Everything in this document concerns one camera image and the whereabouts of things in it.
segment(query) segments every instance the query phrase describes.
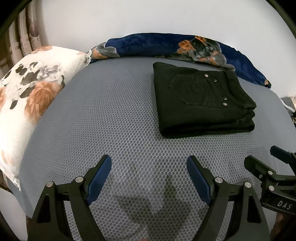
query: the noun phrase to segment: gray textured surface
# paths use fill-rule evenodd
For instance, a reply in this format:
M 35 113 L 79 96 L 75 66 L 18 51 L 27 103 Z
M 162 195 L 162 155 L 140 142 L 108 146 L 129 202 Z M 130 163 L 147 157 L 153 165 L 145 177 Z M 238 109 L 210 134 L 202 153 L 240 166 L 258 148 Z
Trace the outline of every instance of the gray textured surface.
M 93 167 L 103 154 L 112 170 L 90 209 L 106 240 L 192 240 L 208 207 L 186 170 L 195 155 L 215 176 L 231 183 L 260 183 L 243 167 L 252 154 L 279 173 L 289 167 L 269 154 L 272 145 L 296 150 L 296 131 L 279 98 L 240 79 L 257 104 L 255 130 L 231 135 L 164 139 L 158 131 L 152 64 L 162 61 L 200 70 L 216 68 L 161 58 L 98 61 L 78 73 L 57 96 L 33 133 L 20 169 L 22 199 L 32 216 L 47 181 L 67 183 Z M 217 240 L 223 240 L 231 204 Z M 69 224 L 80 236 L 69 202 Z M 264 210 L 269 227 L 275 213 Z

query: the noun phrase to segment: blue gripper pad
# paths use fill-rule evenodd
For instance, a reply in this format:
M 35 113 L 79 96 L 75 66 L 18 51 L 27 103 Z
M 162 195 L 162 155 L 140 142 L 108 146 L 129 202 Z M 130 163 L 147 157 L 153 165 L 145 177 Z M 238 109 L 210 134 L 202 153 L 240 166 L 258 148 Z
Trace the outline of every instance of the blue gripper pad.
M 111 168 L 112 160 L 111 157 L 107 156 L 89 184 L 88 196 L 85 199 L 87 206 L 98 199 Z
M 200 199 L 207 205 L 210 205 L 212 201 L 210 196 L 210 187 L 191 157 L 187 158 L 186 166 L 189 176 L 198 192 L 198 195 L 200 196 Z
M 270 154 L 286 164 L 289 164 L 293 161 L 293 158 L 290 152 L 285 151 L 277 146 L 272 146 L 270 148 Z

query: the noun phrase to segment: jeans back pocket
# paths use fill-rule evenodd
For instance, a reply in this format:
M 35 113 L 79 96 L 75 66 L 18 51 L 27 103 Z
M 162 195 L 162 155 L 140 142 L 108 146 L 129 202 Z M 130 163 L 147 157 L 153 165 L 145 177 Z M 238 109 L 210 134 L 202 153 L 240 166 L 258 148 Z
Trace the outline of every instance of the jeans back pocket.
M 210 77 L 177 74 L 169 86 L 185 104 L 225 107 L 216 83 Z

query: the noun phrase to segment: floral blanket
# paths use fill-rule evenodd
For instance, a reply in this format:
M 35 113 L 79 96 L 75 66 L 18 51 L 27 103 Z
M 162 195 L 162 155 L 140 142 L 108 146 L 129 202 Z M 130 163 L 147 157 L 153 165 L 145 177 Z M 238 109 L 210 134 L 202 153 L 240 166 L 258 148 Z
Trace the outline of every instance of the floral blanket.
M 203 62 L 235 71 L 238 77 L 257 85 L 270 82 L 251 61 L 230 46 L 195 35 L 141 33 L 109 39 L 92 48 L 91 63 L 99 59 L 125 56 L 154 56 L 191 62 Z
M 20 163 L 38 120 L 89 62 L 90 54 L 44 46 L 0 80 L 0 169 L 18 188 Z

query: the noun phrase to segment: blue blanket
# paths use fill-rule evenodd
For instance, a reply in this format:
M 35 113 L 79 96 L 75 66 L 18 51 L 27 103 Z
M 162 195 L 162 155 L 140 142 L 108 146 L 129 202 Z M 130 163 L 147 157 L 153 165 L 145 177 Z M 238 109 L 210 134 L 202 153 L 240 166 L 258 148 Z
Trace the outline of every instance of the blue blanket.
M 153 56 L 203 62 L 235 71 L 238 77 L 268 88 L 271 83 L 236 49 L 195 35 L 141 33 L 109 39 L 91 50 L 91 63 L 125 56 Z

